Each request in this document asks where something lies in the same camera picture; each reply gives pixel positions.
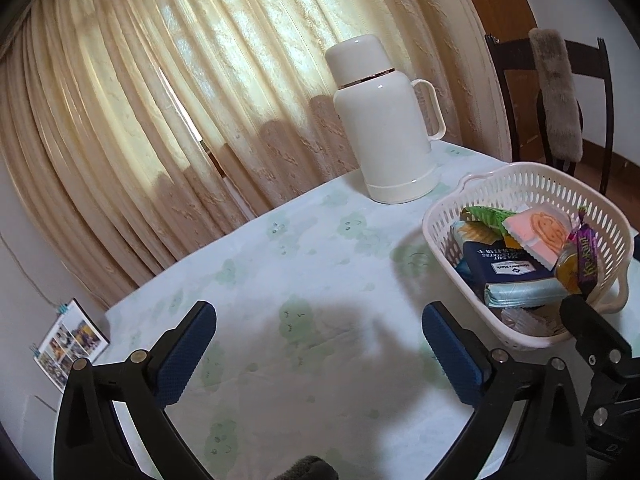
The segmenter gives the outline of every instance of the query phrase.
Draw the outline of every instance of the wall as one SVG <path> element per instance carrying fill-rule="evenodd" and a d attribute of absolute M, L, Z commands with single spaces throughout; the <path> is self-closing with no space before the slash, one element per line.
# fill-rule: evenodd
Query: wall
<path fill-rule="evenodd" d="M 607 43 L 614 93 L 614 151 L 640 165 L 640 49 L 608 0 L 528 0 L 538 26 L 555 28 L 566 40 L 597 46 Z M 604 85 L 575 77 L 584 115 L 584 138 L 605 140 Z"/>
<path fill-rule="evenodd" d="M 0 232 L 44 294 L 56 303 L 76 298 L 94 319 L 101 311 L 82 285 L 62 266 L 29 221 L 0 156 Z M 39 344 L 56 314 L 20 273 L 0 242 L 0 422 L 20 451 L 27 399 L 39 396 L 57 407 L 58 389 L 33 361 L 29 349 Z M 52 434 L 51 423 L 42 431 Z"/>

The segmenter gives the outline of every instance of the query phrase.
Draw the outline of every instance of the silver bolt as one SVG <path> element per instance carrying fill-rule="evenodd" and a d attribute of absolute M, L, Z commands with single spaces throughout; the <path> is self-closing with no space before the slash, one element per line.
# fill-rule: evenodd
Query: silver bolt
<path fill-rule="evenodd" d="M 556 370 L 564 370 L 564 361 L 562 361 L 559 357 L 554 357 L 551 359 L 551 365 Z"/>
<path fill-rule="evenodd" d="M 611 361 L 613 364 L 618 364 L 620 362 L 620 359 L 622 359 L 622 354 L 617 348 L 614 348 L 611 352 L 609 352 L 609 361 Z"/>
<path fill-rule="evenodd" d="M 136 350 L 129 357 L 132 363 L 141 363 L 146 359 L 146 351 L 145 350 Z"/>
<path fill-rule="evenodd" d="M 602 426 L 609 416 L 609 412 L 606 408 L 598 408 L 595 412 L 593 412 L 593 423 L 596 426 Z"/>
<path fill-rule="evenodd" d="M 82 370 L 86 366 L 86 362 L 87 360 L 84 357 L 76 359 L 73 364 L 74 370 Z"/>
<path fill-rule="evenodd" d="M 496 348 L 491 352 L 491 357 L 493 357 L 499 363 L 504 363 L 509 360 L 509 354 L 505 352 L 502 348 Z"/>

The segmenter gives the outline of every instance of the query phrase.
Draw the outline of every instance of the table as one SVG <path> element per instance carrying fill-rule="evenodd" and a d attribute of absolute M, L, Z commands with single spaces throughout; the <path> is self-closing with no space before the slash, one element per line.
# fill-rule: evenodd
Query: table
<path fill-rule="evenodd" d="M 503 163 L 432 145 L 441 183 L 420 200 L 375 203 L 355 171 L 175 264 L 108 311 L 111 345 L 98 363 L 150 348 L 197 300 L 209 301 L 218 330 L 167 413 L 216 480 L 273 478 L 307 454 L 341 480 L 425 478 L 471 409 L 422 336 L 424 305 L 443 301 L 488 348 L 500 346 L 430 254 L 420 221 L 462 176 Z M 630 272 L 629 304 L 610 321 L 638 351 L 640 265 Z M 584 402 L 590 372 L 572 342 L 516 358 L 553 354 Z M 143 470 L 159 478 L 126 410 L 118 414 Z M 483 474 L 499 467 L 514 422 L 506 428 Z"/>

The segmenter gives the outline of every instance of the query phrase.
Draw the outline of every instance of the thermos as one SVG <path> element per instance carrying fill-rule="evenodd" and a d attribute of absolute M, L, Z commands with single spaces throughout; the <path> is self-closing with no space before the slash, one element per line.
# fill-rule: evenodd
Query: thermos
<path fill-rule="evenodd" d="M 433 85 L 409 81 L 391 63 L 372 34 L 338 43 L 324 54 L 338 91 L 334 105 L 360 164 L 370 197 L 376 202 L 410 202 L 438 183 L 431 141 L 446 126 Z M 439 129 L 429 135 L 414 86 L 429 89 Z"/>

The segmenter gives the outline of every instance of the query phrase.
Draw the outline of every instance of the beige curtain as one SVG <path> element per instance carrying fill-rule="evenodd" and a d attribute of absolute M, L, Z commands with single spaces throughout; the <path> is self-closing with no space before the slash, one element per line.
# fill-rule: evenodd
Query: beige curtain
<path fill-rule="evenodd" d="M 508 156 L 470 0 L 34 0 L 0 64 L 0 148 L 34 223 L 110 306 L 356 167 L 323 54 L 365 33 L 434 83 L 447 139 Z"/>

